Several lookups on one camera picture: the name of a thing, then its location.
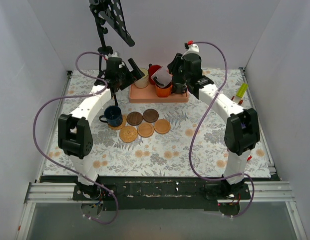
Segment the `grey lilac mug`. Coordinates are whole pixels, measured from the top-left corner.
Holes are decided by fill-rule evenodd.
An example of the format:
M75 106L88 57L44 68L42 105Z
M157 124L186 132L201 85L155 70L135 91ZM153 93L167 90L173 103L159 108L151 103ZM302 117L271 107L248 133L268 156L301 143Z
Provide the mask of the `grey lilac mug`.
M155 82L156 86L163 89L171 83L172 76L168 73L168 71L163 66L161 66L151 76L151 79Z

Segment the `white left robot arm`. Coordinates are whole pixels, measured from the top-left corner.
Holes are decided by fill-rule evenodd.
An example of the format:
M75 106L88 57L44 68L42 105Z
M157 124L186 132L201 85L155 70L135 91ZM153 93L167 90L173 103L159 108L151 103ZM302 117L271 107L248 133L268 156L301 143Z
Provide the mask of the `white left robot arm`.
M98 112L118 91L144 76L132 58L128 59L128 64L130 68L122 58L108 56L106 69L92 77L95 80L92 89L82 96L82 103L71 113L58 118L58 147L72 161L78 181L86 185L84 194L90 200L96 200L101 195L101 187L95 184L98 174L89 155L93 148L90 126Z

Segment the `woven cork coaster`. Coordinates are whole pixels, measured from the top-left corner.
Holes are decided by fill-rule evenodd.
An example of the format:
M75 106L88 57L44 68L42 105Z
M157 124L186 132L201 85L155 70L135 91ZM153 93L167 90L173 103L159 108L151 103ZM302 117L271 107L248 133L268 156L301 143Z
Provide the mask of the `woven cork coaster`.
M124 143L131 143L138 137L137 129L133 126L125 126L120 130L119 137Z
M110 124L108 124L108 127L110 129L112 129L112 130L115 130L115 131L124 128L126 126L126 123L127 123L126 117L127 117L127 115L125 115L125 114L122 116L123 121L122 121L121 125L119 125L119 126L111 126Z

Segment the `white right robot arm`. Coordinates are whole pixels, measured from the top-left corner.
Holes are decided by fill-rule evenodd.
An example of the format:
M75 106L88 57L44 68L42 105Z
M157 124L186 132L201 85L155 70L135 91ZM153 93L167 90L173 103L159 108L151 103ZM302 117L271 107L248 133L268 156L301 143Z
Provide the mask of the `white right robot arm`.
M223 94L221 86L204 76L197 41L185 43L186 52L175 55L168 64L168 72L174 83L187 86L190 94L208 105L204 116L213 110L226 124L224 142L228 150L226 169L219 181L221 194L232 199L239 193L238 184L244 177L248 156L260 141L258 114L253 109L245 109Z

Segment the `dark green mug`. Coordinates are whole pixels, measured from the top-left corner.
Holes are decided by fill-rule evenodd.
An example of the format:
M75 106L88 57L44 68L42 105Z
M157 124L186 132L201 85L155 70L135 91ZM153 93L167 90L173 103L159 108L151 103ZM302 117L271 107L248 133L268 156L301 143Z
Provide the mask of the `dark green mug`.
M187 85L185 83L173 83L172 94L185 94L187 92Z

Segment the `dark blue mug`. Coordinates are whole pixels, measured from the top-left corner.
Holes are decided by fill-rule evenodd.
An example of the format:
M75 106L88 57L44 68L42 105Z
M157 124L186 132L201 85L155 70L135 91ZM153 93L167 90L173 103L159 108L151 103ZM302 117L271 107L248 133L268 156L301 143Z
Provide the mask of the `dark blue mug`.
M118 127L123 123L123 116L120 107L112 105L105 109L104 114L99 117L102 123L111 127Z

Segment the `dark wooden coaster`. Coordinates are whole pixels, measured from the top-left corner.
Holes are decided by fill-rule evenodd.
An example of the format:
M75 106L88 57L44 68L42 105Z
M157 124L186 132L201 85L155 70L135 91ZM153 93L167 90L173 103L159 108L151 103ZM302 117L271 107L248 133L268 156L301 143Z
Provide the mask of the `dark wooden coaster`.
M141 113L137 112L137 111L133 111L131 113L129 113L127 115L127 118L126 118L127 122L132 125L132 126L137 126L139 124L142 123L143 121L143 116Z
M149 108L144 111L142 116L146 122L153 123L158 119L159 113L155 109Z

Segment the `cream enamel mug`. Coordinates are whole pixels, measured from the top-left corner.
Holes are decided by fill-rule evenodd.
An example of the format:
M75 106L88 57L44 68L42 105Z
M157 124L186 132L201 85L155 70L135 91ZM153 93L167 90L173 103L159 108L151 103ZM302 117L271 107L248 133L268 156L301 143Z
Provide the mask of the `cream enamel mug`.
M147 69L140 68L140 70L143 72L144 76L141 79L139 79L138 81L136 81L134 83L134 85L139 89L143 89L143 88L147 87L149 84L149 75L148 75Z

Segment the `light wooden coaster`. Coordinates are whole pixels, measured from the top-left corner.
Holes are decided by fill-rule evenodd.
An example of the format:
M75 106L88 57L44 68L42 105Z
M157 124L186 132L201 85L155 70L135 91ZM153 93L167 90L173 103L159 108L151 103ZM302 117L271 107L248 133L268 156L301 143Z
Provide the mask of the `light wooden coaster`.
M166 119L158 119L154 124L155 132L166 134L171 129L170 123Z
M138 134L143 138L148 138L154 133L154 126L151 123L143 122L138 126Z

